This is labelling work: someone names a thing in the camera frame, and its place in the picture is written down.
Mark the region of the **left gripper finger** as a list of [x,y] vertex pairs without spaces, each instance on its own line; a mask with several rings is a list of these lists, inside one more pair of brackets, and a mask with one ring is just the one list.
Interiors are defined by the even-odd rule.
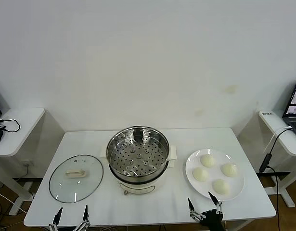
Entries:
[[61,207],[58,213],[54,216],[53,222],[48,225],[50,231],[58,231],[62,210],[63,208]]
[[90,221],[89,221],[88,205],[86,205],[85,211],[83,214],[83,220],[79,225],[76,226],[74,231],[87,231],[89,227],[90,227]]

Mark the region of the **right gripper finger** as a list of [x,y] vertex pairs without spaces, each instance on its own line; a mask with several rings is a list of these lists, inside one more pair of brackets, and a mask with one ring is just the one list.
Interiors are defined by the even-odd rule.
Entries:
[[214,205],[216,206],[216,214],[220,214],[220,215],[222,215],[222,214],[223,214],[223,212],[222,212],[222,205],[223,205],[223,203],[220,202],[220,201],[216,198],[216,196],[214,196],[211,192],[208,192],[208,194],[209,194],[209,196],[210,196],[212,202],[213,202]]
[[205,215],[203,215],[195,210],[195,208],[189,198],[188,198],[188,205],[189,205],[189,210],[190,210],[190,217],[193,220],[204,220]]

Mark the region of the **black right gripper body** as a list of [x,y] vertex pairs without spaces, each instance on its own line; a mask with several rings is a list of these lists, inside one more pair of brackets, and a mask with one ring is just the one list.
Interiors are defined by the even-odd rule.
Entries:
[[200,224],[208,227],[210,231],[225,231],[226,229],[222,225],[223,214],[216,209],[208,210],[203,212],[202,220]]

